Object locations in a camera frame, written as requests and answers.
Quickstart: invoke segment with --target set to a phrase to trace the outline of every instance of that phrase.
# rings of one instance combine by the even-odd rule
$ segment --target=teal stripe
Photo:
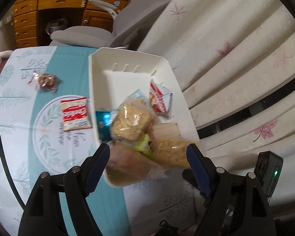
[[[39,174],[47,170],[35,154],[32,141],[34,121],[43,106],[56,97],[70,94],[89,96],[88,55],[96,50],[84,47],[59,46],[49,62],[46,72],[59,76],[61,82],[56,93],[38,92],[35,99],[28,144],[31,187],[35,184]],[[76,232],[69,215],[65,195],[61,194],[60,199],[68,234],[74,236]],[[87,198],[87,203],[104,236],[131,235],[122,188],[109,187],[101,178],[96,191]]]

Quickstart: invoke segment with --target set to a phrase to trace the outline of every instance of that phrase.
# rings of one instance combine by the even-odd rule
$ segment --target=table
[[[41,172],[64,173],[99,145],[92,129],[63,132],[59,111],[60,99],[89,96],[88,55],[95,51],[72,46],[17,49],[0,73],[0,132],[9,171],[24,202]],[[57,92],[37,92],[28,84],[33,71],[58,76]],[[149,236],[163,219],[180,228],[192,225],[194,199],[181,172],[172,169],[167,179],[124,188],[112,188],[101,178],[87,202],[103,235]],[[68,233],[75,235],[65,197],[60,198]],[[17,235],[22,213],[0,161],[0,221],[12,236]]]
[[[102,0],[124,9],[130,0]],[[45,32],[48,22],[65,17],[68,27],[91,26],[112,31],[112,16],[88,0],[17,0],[13,5],[14,29],[18,48],[49,45]]]

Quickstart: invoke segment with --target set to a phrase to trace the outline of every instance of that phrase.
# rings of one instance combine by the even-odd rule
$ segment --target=wooden desk
[[[130,0],[102,0],[115,5],[119,13]],[[48,22],[67,18],[68,27],[92,26],[112,31],[113,19],[88,0],[17,0],[14,5],[14,29],[18,48],[49,45],[45,32]]]

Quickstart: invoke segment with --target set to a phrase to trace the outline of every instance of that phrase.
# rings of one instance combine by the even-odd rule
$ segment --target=metal screw
[[[47,177],[48,175],[49,175],[48,172],[42,172],[41,175],[40,175],[40,177],[41,177],[41,178],[45,178],[45,177]]]
[[[223,173],[225,172],[225,169],[222,168],[222,167],[217,167],[217,168],[216,168],[216,172],[217,172],[217,173],[220,173],[220,174],[223,174]]]
[[[256,175],[255,175],[253,172],[249,172],[249,173],[248,173],[248,176],[249,176],[251,179],[256,178]]]
[[[71,168],[71,171],[73,173],[79,172],[80,171],[80,167],[79,166],[74,166],[73,168]]]

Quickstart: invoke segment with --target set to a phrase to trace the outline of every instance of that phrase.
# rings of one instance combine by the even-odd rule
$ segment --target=gray chair
[[[147,22],[157,19],[171,0],[133,0],[119,14],[116,7],[99,0],[89,0],[96,6],[105,8],[114,19],[112,33],[96,27],[75,26],[51,34],[51,46],[73,45],[92,48],[125,47],[138,35],[139,29]]]

